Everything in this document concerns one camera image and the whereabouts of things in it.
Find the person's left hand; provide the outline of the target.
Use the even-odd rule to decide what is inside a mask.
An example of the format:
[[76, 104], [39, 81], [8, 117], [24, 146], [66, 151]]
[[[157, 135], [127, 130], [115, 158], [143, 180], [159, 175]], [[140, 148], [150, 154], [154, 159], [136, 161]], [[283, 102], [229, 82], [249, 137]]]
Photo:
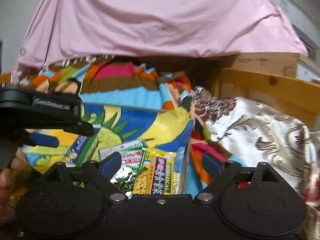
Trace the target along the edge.
[[18, 151], [9, 168], [1, 170], [1, 225], [15, 218], [19, 191], [31, 174], [26, 154]]

